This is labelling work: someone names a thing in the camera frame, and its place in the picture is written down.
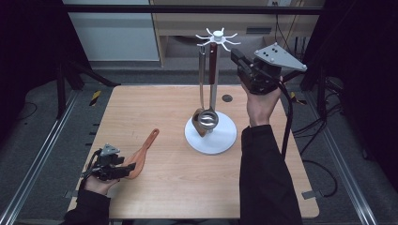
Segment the steel ladle with brown handle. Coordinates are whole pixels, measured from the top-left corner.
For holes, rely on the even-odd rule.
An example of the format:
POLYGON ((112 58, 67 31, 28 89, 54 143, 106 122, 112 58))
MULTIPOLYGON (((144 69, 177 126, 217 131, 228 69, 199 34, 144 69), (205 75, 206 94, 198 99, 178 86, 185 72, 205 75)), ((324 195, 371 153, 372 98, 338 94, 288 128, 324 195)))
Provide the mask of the steel ladle with brown handle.
POLYGON ((199 115, 199 123, 205 130, 212 130, 219 123, 219 117, 215 112, 216 106, 216 95, 217 95, 217 57, 218 57, 218 47, 216 44, 211 44, 209 53, 209 67, 208 67, 208 83, 210 85, 210 96, 209 96, 209 108, 204 110, 199 115))

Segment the white utensil rack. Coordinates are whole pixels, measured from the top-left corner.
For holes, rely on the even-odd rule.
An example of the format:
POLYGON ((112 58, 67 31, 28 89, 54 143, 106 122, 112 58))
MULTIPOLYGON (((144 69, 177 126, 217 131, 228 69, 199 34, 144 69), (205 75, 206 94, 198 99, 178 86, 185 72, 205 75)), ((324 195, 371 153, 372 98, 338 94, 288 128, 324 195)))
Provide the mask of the white utensil rack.
MULTIPOLYGON (((203 37, 197 35, 196 37, 203 40, 203 43, 198 43, 197 46, 205 46, 206 47, 206 68, 209 67, 209 53, 210 53, 210 45, 216 44, 218 49, 222 46, 226 51, 229 52, 229 49, 225 46, 226 43, 232 45, 238 45, 238 42, 231 42, 230 38, 234 38, 236 34, 232 36, 226 36, 224 34, 224 28, 220 30, 210 31, 207 29, 208 36, 203 37)), ((220 59, 220 53, 218 52, 217 57, 217 75, 216 75, 216 84, 218 88, 218 78, 219 78, 219 66, 218 60, 220 59)), ((205 90, 204 90, 204 107, 205 107, 205 90)), ((228 149, 230 149, 236 141, 237 138, 237 127, 234 121, 226 114, 222 112, 216 111, 215 112, 219 117, 218 125, 213 128, 212 130, 207 130, 207 134, 204 137, 200 137, 196 132, 191 119, 187 121, 184 129, 185 138, 188 144, 197 152, 200 152, 205 155, 218 155, 221 154, 228 149)))

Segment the black curtain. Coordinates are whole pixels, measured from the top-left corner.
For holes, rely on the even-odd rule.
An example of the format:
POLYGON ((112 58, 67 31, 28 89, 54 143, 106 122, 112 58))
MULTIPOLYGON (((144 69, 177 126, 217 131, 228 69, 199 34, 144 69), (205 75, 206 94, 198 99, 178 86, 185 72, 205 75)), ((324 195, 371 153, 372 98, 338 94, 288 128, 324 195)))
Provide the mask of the black curtain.
POLYGON ((337 77, 368 155, 398 191, 398 0, 325 0, 301 88, 337 77))
POLYGON ((59 66, 87 56, 62 0, 0 0, 0 142, 27 93, 56 79, 59 66))

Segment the white cabinet panel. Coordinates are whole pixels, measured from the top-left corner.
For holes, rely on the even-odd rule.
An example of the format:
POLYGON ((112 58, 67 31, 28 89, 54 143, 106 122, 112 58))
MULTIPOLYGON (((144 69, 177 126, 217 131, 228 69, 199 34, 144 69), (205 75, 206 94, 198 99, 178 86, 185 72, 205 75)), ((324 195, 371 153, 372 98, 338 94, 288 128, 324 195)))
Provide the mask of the white cabinet panel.
POLYGON ((159 61, 150 13, 83 13, 69 17, 91 62, 159 61))

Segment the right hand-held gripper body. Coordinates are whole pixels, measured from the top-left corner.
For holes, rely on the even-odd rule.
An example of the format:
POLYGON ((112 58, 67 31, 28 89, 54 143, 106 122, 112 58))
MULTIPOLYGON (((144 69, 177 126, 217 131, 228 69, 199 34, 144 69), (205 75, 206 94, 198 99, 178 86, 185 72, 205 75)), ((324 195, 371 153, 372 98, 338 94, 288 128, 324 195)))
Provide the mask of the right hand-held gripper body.
POLYGON ((254 52, 250 86, 255 95, 266 95, 278 88, 282 68, 306 71, 307 66, 277 42, 254 52))

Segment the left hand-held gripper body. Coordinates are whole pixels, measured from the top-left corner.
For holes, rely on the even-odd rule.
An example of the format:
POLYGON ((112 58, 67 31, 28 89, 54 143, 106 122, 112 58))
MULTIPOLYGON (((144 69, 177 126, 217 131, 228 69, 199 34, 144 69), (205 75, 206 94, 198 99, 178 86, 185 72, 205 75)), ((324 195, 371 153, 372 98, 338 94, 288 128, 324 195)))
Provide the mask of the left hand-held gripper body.
POLYGON ((124 158, 118 154, 120 150, 108 143, 95 151, 92 155, 86 171, 82 173, 82 178, 87 179, 90 175, 97 177, 102 181, 117 179, 117 173, 125 171, 120 164, 124 158))

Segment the black metal stand leg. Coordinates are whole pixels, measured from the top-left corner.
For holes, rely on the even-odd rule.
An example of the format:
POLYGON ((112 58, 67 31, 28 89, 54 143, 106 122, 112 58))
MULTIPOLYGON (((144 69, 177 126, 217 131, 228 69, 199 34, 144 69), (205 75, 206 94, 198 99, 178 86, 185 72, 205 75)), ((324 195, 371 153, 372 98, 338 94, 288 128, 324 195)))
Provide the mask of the black metal stand leg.
POLYGON ((99 75, 93 69, 85 67, 75 61, 67 61, 60 63, 56 69, 56 87, 57 87, 57 119, 60 119, 66 112, 67 101, 66 101, 66 86, 65 82, 68 82, 73 90, 82 90, 84 87, 84 81, 81 75, 87 75, 90 78, 102 83, 108 87, 118 86, 117 82, 112 82, 103 76, 99 75))
POLYGON ((297 76, 302 75, 303 78, 299 84, 302 91, 311 91, 316 89, 316 103, 315 111, 318 116, 322 119, 327 117, 325 91, 326 91, 326 73, 320 63, 310 62, 306 64, 306 71, 299 71, 290 69, 287 74, 284 75, 283 80, 285 82, 294 80, 297 76))

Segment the person's right hand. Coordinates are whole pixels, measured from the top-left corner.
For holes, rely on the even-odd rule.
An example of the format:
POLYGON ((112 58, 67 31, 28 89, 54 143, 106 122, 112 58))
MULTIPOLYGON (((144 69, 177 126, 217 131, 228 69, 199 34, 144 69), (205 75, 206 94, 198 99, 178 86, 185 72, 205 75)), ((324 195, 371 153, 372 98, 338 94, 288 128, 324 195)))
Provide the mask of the person's right hand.
POLYGON ((276 88, 266 95, 255 95, 245 85, 242 85, 242 88, 247 95, 246 107, 250 126, 254 128, 269 125, 270 117, 280 99, 281 89, 276 88))

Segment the yellow black tape strip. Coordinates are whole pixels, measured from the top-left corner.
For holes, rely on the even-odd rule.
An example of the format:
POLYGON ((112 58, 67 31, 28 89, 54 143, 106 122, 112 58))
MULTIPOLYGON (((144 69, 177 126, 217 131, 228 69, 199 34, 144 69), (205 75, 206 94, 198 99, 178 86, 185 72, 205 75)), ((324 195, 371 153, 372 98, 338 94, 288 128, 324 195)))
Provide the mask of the yellow black tape strip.
POLYGON ((97 90, 97 91, 94 92, 94 94, 93 94, 93 96, 92 96, 92 98, 90 100, 89 106, 95 106, 96 105, 96 103, 97 103, 97 101, 98 101, 98 99, 100 97, 100 93, 101 93, 100 90, 97 90))
POLYGON ((290 93, 290 99, 292 100, 292 102, 300 104, 300 105, 307 105, 307 101, 303 100, 303 99, 298 99, 296 94, 294 92, 290 93))

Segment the black horizontal frame bar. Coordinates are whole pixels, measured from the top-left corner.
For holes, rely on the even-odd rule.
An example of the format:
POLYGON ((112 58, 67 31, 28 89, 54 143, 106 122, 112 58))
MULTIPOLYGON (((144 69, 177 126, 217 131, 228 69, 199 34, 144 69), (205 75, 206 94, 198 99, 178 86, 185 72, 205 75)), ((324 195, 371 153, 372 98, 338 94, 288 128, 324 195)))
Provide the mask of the black horizontal frame bar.
POLYGON ((321 15, 323 7, 239 7, 239 6, 179 6, 179 5, 77 5, 66 4, 67 12, 84 13, 163 13, 163 14, 278 14, 321 15))

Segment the person's left hand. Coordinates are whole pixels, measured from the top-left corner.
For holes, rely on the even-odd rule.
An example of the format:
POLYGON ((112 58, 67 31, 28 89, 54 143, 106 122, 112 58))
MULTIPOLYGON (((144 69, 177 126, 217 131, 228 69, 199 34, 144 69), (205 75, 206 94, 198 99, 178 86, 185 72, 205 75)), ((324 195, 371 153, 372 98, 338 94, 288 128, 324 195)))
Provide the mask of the person's left hand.
POLYGON ((85 180, 84 189, 101 194, 101 195, 106 195, 108 193, 109 189, 113 185, 117 184, 118 182, 119 182, 119 179, 102 181, 102 180, 98 179, 97 177, 89 176, 85 180))

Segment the aluminium floor rail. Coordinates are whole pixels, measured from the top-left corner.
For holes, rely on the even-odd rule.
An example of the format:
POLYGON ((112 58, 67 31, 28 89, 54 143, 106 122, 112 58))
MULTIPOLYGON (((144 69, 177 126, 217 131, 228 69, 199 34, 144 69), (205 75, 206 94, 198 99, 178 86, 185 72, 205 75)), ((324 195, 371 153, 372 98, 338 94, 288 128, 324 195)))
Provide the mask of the aluminium floor rail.
POLYGON ((79 95, 80 93, 78 91, 70 92, 66 109, 61 113, 60 117, 55 120, 51 131, 40 147, 38 154, 29 167, 13 198, 3 213, 0 215, 0 225, 13 225, 21 209, 23 208, 23 205, 29 196, 33 185, 36 183, 48 156, 52 153, 54 145, 65 124, 67 123, 70 113, 72 112, 79 95))
POLYGON ((329 128, 328 119, 340 111, 340 107, 335 105, 335 109, 332 107, 326 108, 324 115, 321 115, 320 111, 315 106, 316 99, 312 94, 305 93, 304 96, 308 100, 310 109, 312 110, 314 117, 319 119, 323 117, 326 121, 325 128, 321 131, 323 139, 326 143, 328 152, 331 156, 331 160, 335 166, 337 173, 343 183, 343 187, 348 195, 350 202, 360 220, 361 225, 378 225, 378 221, 375 218, 375 214, 371 209, 368 201, 366 200, 360 185, 355 178, 352 170, 349 168, 347 161, 344 159, 342 150, 339 147, 336 139, 333 137, 332 132, 329 128))

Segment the light wooden rice paddle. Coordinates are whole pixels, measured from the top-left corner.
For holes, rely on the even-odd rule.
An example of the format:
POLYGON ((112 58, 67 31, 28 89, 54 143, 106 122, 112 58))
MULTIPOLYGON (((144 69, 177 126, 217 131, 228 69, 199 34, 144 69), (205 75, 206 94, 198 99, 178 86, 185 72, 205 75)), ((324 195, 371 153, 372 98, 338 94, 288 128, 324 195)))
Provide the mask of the light wooden rice paddle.
POLYGON ((142 147, 138 151, 136 151, 133 155, 125 159, 125 161, 123 162, 123 166, 128 166, 131 164, 135 165, 135 168, 129 173, 127 179, 134 179, 141 173, 141 171, 145 166, 146 152, 150 148, 152 143, 156 140, 159 133, 160 131, 157 128, 153 129, 149 134, 149 136, 146 138, 142 147))

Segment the light wooden desk furniture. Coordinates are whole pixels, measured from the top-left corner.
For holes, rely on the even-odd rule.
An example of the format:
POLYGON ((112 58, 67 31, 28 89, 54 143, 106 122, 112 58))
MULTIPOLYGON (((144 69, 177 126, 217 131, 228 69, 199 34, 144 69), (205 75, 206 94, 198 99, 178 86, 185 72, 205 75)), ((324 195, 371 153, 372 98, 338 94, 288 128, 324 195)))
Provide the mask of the light wooden desk furniture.
MULTIPOLYGON (((239 7, 321 7, 324 0, 150 0, 155 5, 239 6, 239 7)), ((295 41, 311 38, 318 21, 316 15, 272 14, 163 14, 152 15, 161 65, 165 68, 178 58, 196 57, 196 36, 224 28, 237 47, 248 55, 255 49, 277 42, 289 51, 295 41)))

